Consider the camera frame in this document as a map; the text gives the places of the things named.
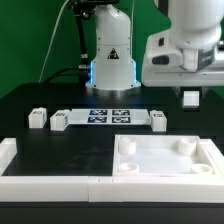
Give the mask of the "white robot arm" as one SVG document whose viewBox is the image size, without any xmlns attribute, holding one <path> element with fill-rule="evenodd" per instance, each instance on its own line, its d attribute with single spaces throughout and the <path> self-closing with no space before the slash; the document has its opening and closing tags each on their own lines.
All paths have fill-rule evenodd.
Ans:
<svg viewBox="0 0 224 224">
<path fill-rule="evenodd" d="M 111 4 L 96 5 L 97 53 L 86 88 L 98 94 L 147 87 L 224 86 L 224 0 L 152 0 L 171 27 L 147 39 L 141 76 L 131 56 L 131 21 Z"/>
</svg>

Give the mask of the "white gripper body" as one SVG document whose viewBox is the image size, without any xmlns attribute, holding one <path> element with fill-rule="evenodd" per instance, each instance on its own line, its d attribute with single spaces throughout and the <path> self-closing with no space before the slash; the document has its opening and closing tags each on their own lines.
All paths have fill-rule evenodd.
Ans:
<svg viewBox="0 0 224 224">
<path fill-rule="evenodd" d="M 169 42 L 169 32 L 148 37 L 142 64 L 141 82 L 147 87 L 224 86 L 224 49 L 215 50 L 214 62 L 199 71 L 181 67 L 181 51 Z"/>
</svg>

